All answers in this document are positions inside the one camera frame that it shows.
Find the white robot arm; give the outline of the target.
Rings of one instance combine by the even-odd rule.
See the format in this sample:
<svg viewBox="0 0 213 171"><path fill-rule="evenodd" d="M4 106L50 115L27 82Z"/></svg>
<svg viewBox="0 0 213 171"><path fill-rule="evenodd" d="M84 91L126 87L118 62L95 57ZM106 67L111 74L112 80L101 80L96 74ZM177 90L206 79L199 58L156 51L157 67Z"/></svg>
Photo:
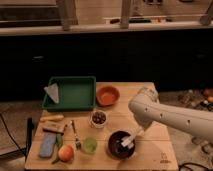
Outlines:
<svg viewBox="0 0 213 171"><path fill-rule="evenodd" d="M156 121L213 143L213 112L161 104L158 92L148 87L142 87L128 107L144 131Z"/></svg>

